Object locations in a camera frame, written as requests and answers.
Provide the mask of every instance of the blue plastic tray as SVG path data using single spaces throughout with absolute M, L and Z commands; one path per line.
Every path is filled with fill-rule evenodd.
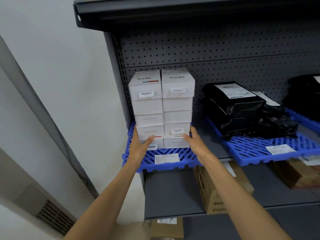
M 320 154 L 320 146 L 301 133 L 297 133 L 298 138 L 283 137 L 266 140 L 262 138 L 234 136 L 230 141 L 224 141 L 221 139 L 221 133 L 214 123 L 209 118 L 206 118 L 206 120 L 240 166 L 258 164 L 260 162 L 283 161 L 292 157 L 298 158 L 300 156 Z M 266 146 L 277 146 L 282 144 L 288 144 L 291 148 L 296 150 L 296 152 L 272 155 L 266 149 Z
M 299 122 L 300 124 L 302 124 L 303 126 L 305 126 L 306 128 L 312 130 L 313 132 L 317 133 L 318 135 L 320 135 L 320 123 L 317 121 L 314 121 L 312 119 L 309 119 L 308 117 L 305 117 L 291 109 L 286 109 L 286 112 L 288 112 L 288 114 L 290 114 L 291 118 L 294 121 Z
M 129 157 L 129 146 L 131 144 L 131 139 L 134 135 L 134 125 L 135 122 L 132 122 L 130 130 L 128 132 L 127 146 L 125 149 L 125 153 L 122 154 L 122 166 L 127 162 L 127 158 Z M 155 164 L 155 155 L 166 155 L 172 153 L 179 154 L 179 162 L 162 163 L 157 165 Z M 197 165 L 201 165 L 201 163 L 198 161 L 197 156 L 193 153 L 191 148 L 168 148 L 150 150 L 146 151 L 146 156 L 143 158 L 141 166 L 137 170 L 137 173 L 142 173 L 143 169 L 146 169 L 148 172 L 152 172 L 153 170 L 163 171 L 172 170 L 175 168 L 184 168 L 185 165 L 188 165 L 190 168 L 195 167 Z

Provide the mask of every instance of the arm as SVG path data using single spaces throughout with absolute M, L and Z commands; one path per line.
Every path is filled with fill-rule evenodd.
M 206 168 L 229 216 L 242 240 L 290 240 L 289 235 L 267 211 L 234 179 L 217 157 L 206 147 L 196 129 L 192 138 L 184 134 L 192 151 Z
M 108 238 L 116 223 L 134 174 L 153 139 L 154 136 L 150 136 L 144 144 L 141 144 L 137 130 L 134 128 L 130 154 L 126 164 L 74 224 L 64 237 L 64 240 Z

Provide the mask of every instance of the person's left hand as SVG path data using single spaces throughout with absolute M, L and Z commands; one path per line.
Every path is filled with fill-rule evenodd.
M 137 166 L 137 169 L 140 167 L 141 161 L 146 155 L 149 145 L 153 142 L 155 136 L 149 136 L 146 141 L 141 144 L 138 137 L 137 125 L 134 126 L 133 137 L 130 144 L 130 152 L 127 162 L 132 162 Z

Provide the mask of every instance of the stack of white boxes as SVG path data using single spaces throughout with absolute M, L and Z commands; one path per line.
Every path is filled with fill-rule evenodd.
M 186 68 L 136 72 L 129 91 L 137 124 L 139 140 L 143 143 L 154 135 L 148 150 L 188 148 L 183 133 L 189 133 L 195 80 Z
M 136 72 L 129 83 L 129 91 L 140 142 L 143 143 L 154 135 L 154 141 L 148 150 L 164 148 L 160 71 Z
M 164 148 L 187 148 L 183 133 L 189 133 L 195 80 L 186 68 L 162 70 Z

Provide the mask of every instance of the person's left arm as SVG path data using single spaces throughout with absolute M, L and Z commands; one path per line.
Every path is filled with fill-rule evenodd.
M 64 240 L 98 240 L 108 238 L 116 224 L 134 174 L 153 140 L 154 136 L 150 136 L 144 144 L 141 144 L 137 130 L 134 128 L 130 153 L 126 164 L 74 224 L 64 237 Z

